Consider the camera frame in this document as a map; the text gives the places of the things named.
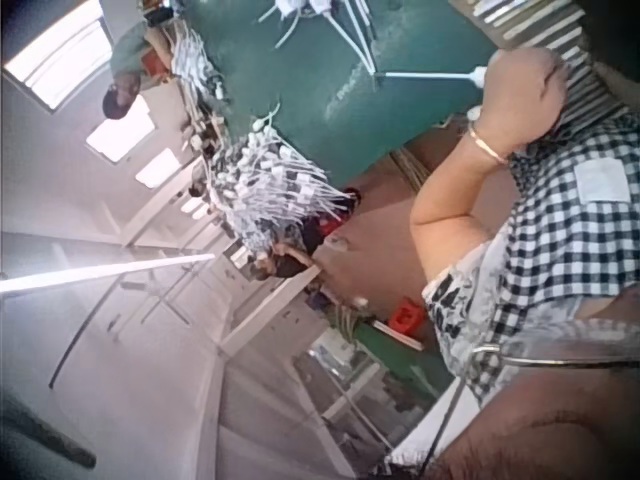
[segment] black and white checkered shirt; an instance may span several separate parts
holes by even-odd
[[[572,71],[558,126],[510,164],[522,198],[507,224],[487,342],[502,344],[528,328],[536,306],[614,297],[640,283],[640,115],[617,103],[583,61]],[[604,158],[624,165],[630,202],[581,202],[575,167]],[[502,368],[494,354],[477,360],[469,386],[482,400]]]

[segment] workshop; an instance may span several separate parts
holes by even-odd
[[[2,478],[640,478],[637,7],[3,1]]]

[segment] green table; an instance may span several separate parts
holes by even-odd
[[[369,0],[379,70],[469,72],[494,48],[446,0]],[[304,155],[342,185],[389,150],[453,111],[477,104],[470,82],[387,79],[377,87],[344,40],[321,18],[302,19],[279,50],[286,31],[274,14],[255,20],[273,0],[200,0],[187,19],[225,76],[232,104],[222,112],[233,136],[251,117],[278,101],[276,127]],[[346,12],[338,21],[351,32]]]

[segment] window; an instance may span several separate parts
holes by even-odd
[[[55,110],[111,58],[99,0],[87,0],[45,30],[5,69]]]
[[[190,198],[184,203],[184,205],[180,208],[180,210],[184,213],[191,213],[196,208],[200,207],[203,204],[204,202],[199,198]]]
[[[233,255],[231,255],[231,257],[229,257],[229,260],[233,262],[238,270],[241,270],[249,261],[249,255],[249,249],[243,245]]]
[[[249,281],[253,280],[253,276],[251,275],[251,262],[249,262],[251,252],[243,245],[241,240],[236,240],[229,245],[224,251],[224,256],[233,263],[233,266],[236,267],[245,279]]]
[[[148,188],[162,185],[167,178],[180,169],[180,162],[170,148],[165,148],[138,172],[136,180]]]
[[[191,218],[194,220],[200,220],[207,214],[207,210],[209,209],[209,205],[202,205],[198,210],[195,211]]]
[[[117,163],[155,128],[149,117],[147,102],[138,95],[126,117],[121,120],[105,120],[86,141],[91,148]]]

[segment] gold bracelet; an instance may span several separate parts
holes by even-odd
[[[509,163],[507,162],[507,160],[498,155],[493,148],[487,145],[487,142],[480,138],[478,132],[476,132],[476,129],[473,127],[473,123],[469,124],[469,134],[471,135],[471,138],[473,138],[475,144],[482,150],[484,150],[485,153],[488,153],[491,157],[493,157],[493,159],[500,165],[507,165]]]

